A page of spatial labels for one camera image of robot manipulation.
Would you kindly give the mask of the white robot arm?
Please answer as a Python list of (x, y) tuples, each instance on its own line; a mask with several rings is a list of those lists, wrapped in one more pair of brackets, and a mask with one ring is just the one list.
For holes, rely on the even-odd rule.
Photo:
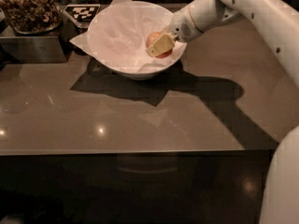
[[(247, 18), (299, 86), (299, 13), (282, 0), (194, 0), (173, 15), (147, 47), (151, 57), (175, 43), (189, 43), (209, 29)], [(299, 224), (299, 127), (289, 132), (271, 160), (259, 224)]]

